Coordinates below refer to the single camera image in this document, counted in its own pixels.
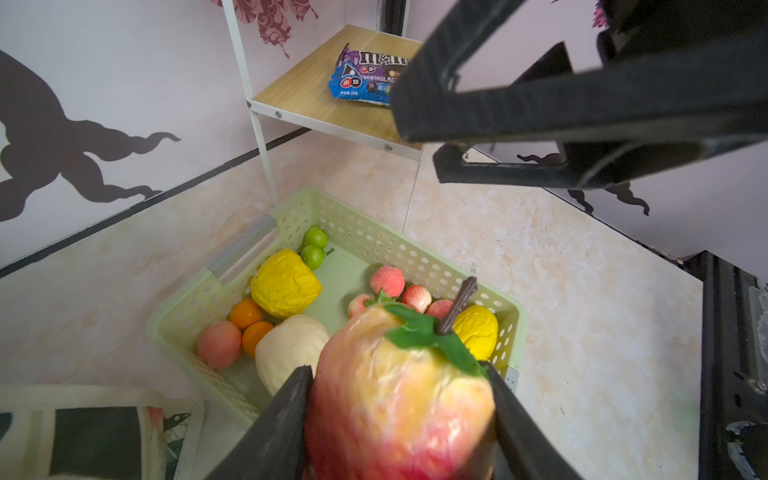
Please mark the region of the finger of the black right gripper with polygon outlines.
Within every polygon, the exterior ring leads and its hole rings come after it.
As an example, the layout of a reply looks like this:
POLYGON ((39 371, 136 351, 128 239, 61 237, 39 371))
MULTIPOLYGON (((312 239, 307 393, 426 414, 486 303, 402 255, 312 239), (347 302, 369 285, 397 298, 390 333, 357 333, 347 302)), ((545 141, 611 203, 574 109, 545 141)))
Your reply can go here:
POLYGON ((391 110, 411 142, 757 139, 767 132, 767 32, 647 55, 601 70, 456 92, 456 70, 515 13, 460 1, 395 82, 391 110))
POLYGON ((767 141, 765 134, 653 136, 621 141, 560 141, 564 159, 555 165, 470 162, 464 154, 475 139, 431 139, 441 183, 511 185, 554 189, 607 189, 667 170, 695 164, 767 141))

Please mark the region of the light green plastic basket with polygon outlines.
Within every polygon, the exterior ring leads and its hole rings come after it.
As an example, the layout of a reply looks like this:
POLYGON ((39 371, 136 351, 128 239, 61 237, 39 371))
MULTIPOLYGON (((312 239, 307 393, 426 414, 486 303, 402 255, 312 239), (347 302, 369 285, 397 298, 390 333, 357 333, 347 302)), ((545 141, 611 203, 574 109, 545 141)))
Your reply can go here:
POLYGON ((331 253, 315 272, 322 292, 306 313, 329 333, 346 323, 348 302, 368 290, 380 265, 399 268, 407 281, 426 287, 439 299, 453 297, 469 275, 322 191, 304 189, 281 202, 165 300, 148 322, 151 341, 244 428, 272 399, 257 376, 254 360, 243 356, 234 366, 216 371, 197 355, 197 338, 249 296, 251 278, 269 257, 283 249, 297 250, 313 225, 329 234, 331 253))

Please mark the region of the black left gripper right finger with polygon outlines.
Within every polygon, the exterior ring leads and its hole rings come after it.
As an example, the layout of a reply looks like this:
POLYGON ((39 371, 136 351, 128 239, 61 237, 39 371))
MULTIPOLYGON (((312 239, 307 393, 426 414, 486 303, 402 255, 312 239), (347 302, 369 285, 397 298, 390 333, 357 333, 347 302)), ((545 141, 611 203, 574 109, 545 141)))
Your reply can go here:
POLYGON ((579 480, 581 476, 544 436, 504 379, 481 362, 495 401, 496 447, 492 479, 579 480))

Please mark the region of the red apple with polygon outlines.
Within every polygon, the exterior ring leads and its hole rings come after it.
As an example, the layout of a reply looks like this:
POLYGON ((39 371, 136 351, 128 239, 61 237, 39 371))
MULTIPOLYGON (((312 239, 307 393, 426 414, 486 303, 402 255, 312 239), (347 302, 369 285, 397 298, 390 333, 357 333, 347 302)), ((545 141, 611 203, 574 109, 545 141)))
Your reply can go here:
POLYGON ((320 354, 305 414, 317 479, 489 479, 495 402, 486 369, 452 327, 476 292, 465 279, 442 319, 382 296, 320 354))

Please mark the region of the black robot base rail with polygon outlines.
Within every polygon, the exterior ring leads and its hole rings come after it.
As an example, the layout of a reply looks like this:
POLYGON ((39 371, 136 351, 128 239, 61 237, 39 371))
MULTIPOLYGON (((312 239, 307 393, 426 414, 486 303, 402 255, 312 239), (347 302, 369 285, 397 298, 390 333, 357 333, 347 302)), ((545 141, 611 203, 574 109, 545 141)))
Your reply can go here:
POLYGON ((767 283, 708 252, 703 282, 699 477, 767 477, 767 283))

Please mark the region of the beige canvas grocery bag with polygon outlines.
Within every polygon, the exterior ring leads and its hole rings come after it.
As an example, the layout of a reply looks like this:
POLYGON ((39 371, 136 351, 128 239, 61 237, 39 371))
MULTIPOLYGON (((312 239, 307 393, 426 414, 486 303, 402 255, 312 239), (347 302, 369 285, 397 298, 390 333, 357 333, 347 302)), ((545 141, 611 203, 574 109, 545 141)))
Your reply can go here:
POLYGON ((1 389, 4 479, 188 479, 204 404, 135 388, 1 389))

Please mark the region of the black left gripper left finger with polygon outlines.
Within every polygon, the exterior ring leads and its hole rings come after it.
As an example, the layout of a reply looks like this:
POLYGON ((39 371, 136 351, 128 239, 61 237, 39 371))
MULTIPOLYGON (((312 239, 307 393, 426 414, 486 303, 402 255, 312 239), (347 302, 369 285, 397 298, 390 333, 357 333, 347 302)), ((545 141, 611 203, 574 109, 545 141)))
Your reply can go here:
POLYGON ((309 366, 296 368, 239 443, 207 477, 302 479, 307 468, 304 420, 312 383, 309 366))

